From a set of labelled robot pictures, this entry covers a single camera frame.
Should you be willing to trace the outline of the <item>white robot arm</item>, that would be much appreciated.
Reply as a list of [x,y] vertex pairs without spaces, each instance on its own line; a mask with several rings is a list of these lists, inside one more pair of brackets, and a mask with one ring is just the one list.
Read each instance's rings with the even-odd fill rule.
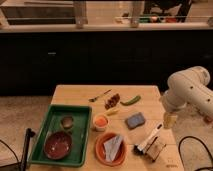
[[213,119],[213,90],[207,87],[209,82],[210,73],[202,66],[190,67],[169,76],[168,90],[161,97],[165,109],[165,129],[173,127],[177,120],[176,111],[183,109],[188,103]]

